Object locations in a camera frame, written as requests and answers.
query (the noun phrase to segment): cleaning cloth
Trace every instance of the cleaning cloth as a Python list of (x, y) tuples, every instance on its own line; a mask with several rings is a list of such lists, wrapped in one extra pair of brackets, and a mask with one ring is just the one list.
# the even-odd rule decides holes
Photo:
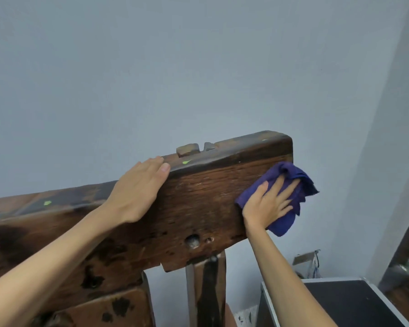
[(267, 229), (272, 231), (277, 236), (284, 235), (294, 223), (295, 215), (300, 215), (300, 203), (306, 202), (305, 197), (318, 193), (314, 186), (314, 182), (305, 172), (303, 172), (303, 170), (299, 169), (291, 162), (278, 162), (271, 169), (265, 172), (265, 174), (261, 176), (253, 185), (242, 192), (242, 194), (235, 200), (236, 204), (238, 204), (241, 208), (244, 208), (250, 196), (256, 192), (257, 187), (259, 187), (265, 181), (268, 181), (267, 191), (269, 191), (276, 182), (278, 176), (281, 174), (285, 174), (285, 181), (280, 189), (280, 192), (287, 188), (294, 179), (300, 179), (300, 183), (297, 185), (297, 187), (295, 187), (294, 192), (288, 198), (289, 200), (292, 200), (289, 204), (293, 206), (293, 209), (283, 217), (275, 220), (267, 227)]

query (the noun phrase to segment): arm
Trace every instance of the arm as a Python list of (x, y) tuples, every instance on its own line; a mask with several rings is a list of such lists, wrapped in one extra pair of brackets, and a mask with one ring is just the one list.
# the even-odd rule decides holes
[(168, 177), (170, 166), (163, 161), (138, 162), (103, 205), (0, 278), (0, 327), (26, 325), (109, 231), (142, 218)]
[(287, 198), (299, 181), (294, 181), (277, 195), (283, 182), (284, 177), (280, 176), (266, 194), (268, 183), (260, 185), (242, 211), (247, 237), (279, 323), (283, 327), (337, 327), (291, 269), (265, 230), (274, 220), (292, 209)]

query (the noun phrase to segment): black top surface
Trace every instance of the black top surface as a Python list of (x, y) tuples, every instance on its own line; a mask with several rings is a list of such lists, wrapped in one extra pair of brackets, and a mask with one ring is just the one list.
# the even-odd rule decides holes
[(404, 327), (363, 280), (305, 285), (339, 327)]

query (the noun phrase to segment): wall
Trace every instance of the wall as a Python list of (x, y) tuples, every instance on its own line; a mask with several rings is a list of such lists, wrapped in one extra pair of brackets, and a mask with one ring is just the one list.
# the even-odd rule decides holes
[[(276, 130), (321, 192), (276, 242), (287, 258), (327, 256), (408, 6), (0, 0), (0, 197), (110, 181), (186, 143)], [(261, 277), (248, 242), (227, 256), (238, 311), (258, 300)], [(158, 326), (184, 326), (184, 271), (148, 276)]]
[(378, 283), (409, 226), (409, 14), (342, 213), (328, 268)]

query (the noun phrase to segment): person's right arm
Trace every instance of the person's right arm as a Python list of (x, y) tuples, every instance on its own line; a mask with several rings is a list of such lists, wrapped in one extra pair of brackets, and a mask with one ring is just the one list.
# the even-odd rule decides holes
[(279, 324), (282, 327), (337, 327), (291, 269), (266, 231), (268, 225), (292, 209), (287, 198), (299, 181), (294, 181), (278, 195), (283, 182), (284, 177), (280, 176), (266, 194), (268, 183), (260, 185), (242, 210), (247, 237)]

